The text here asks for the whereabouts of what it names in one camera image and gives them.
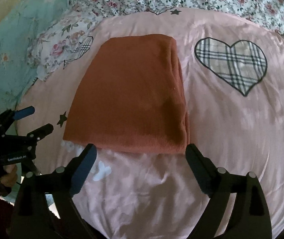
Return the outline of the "person's left hand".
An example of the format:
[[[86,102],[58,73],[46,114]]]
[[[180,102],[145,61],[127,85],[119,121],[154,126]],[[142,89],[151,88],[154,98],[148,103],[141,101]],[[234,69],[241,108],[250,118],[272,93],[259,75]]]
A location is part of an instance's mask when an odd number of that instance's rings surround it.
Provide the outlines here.
[[[4,174],[0,174],[0,184],[12,188],[17,182],[17,165],[7,165],[2,168]]]

